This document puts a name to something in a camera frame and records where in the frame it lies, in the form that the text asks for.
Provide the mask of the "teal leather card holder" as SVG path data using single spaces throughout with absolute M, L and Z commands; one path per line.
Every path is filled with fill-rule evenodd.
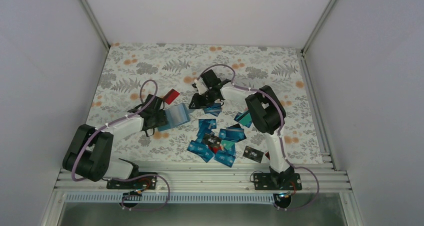
M 167 124 L 158 127 L 158 131 L 173 129 L 190 122 L 189 112 L 184 103 L 171 106 L 170 108 L 165 109 L 164 112 Z

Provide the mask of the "red card black stripe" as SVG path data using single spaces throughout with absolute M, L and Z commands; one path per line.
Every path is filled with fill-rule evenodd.
M 178 92 L 175 89 L 169 90 L 165 96 L 163 96 L 162 100 L 170 105 L 178 96 L 180 95 L 180 92 Z

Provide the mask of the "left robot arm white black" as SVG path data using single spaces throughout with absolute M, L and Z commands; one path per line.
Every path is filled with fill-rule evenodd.
M 79 126 L 62 161 L 63 169 L 81 179 L 99 181 L 118 179 L 126 188 L 139 182 L 138 166 L 125 159 L 112 158 L 112 147 L 133 134 L 149 131 L 167 124 L 162 98 L 148 95 L 144 103 L 127 114 L 99 128 Z

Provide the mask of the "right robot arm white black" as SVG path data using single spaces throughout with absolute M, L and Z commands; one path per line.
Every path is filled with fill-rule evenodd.
M 229 79 L 219 79 L 212 69 L 195 79 L 192 87 L 196 93 L 189 103 L 190 109 L 207 108 L 217 100 L 246 103 L 254 127 L 265 134 L 272 186 L 284 189 L 289 185 L 295 170 L 288 162 L 283 145 L 286 111 L 273 89 L 268 85 L 259 89 L 242 87 Z

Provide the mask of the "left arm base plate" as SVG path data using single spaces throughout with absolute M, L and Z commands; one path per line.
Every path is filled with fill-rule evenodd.
M 139 172 L 138 176 L 149 174 L 149 176 L 135 179 L 129 182 L 109 180 L 107 182 L 107 189 L 122 189 L 122 190 L 136 190 L 136 189 L 155 189 L 157 181 L 156 172 Z

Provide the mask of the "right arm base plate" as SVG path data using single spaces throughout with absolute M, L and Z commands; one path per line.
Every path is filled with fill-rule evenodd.
M 252 181 L 255 190 L 302 190 L 302 180 L 298 173 L 278 179 L 271 173 L 255 172 L 252 175 Z

